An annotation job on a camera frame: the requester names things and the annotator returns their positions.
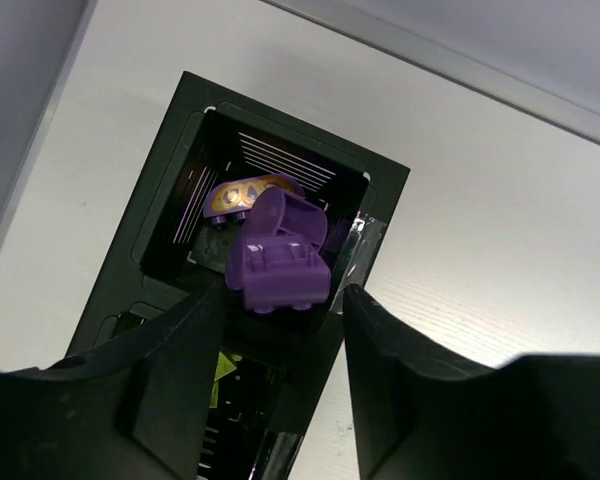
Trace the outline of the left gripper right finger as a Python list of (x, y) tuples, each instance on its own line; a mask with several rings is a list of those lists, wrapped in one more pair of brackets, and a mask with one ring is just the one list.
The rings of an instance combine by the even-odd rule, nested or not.
[(343, 296), (364, 479), (600, 479), (600, 355), (469, 360), (384, 309)]

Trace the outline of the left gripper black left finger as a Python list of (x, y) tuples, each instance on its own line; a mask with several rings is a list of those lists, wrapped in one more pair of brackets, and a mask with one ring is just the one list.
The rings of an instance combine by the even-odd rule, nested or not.
[(216, 282), (47, 369), (0, 372), (0, 479), (193, 479), (223, 337)]

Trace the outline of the lime green lego brick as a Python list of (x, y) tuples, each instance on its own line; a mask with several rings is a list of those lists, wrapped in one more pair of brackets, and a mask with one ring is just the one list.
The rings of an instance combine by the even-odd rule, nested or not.
[(210, 407), (212, 409), (218, 406), (220, 380), (234, 373), (241, 360), (241, 355), (224, 351), (219, 352), (210, 397)]

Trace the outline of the purple and lime lego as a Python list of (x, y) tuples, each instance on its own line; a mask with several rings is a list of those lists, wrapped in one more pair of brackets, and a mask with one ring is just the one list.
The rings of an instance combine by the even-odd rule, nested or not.
[(308, 310), (329, 297), (331, 271), (300, 235), (239, 236), (225, 265), (229, 289), (242, 294), (247, 310)]

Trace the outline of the purple round paw lego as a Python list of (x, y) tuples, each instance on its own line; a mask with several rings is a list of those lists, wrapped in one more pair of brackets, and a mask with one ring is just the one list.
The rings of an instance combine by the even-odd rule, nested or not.
[(258, 197), (271, 187), (282, 188), (302, 198), (306, 196), (304, 188), (295, 179), (281, 173), (226, 181), (207, 195), (203, 217), (213, 226), (225, 225), (230, 217), (243, 221)]

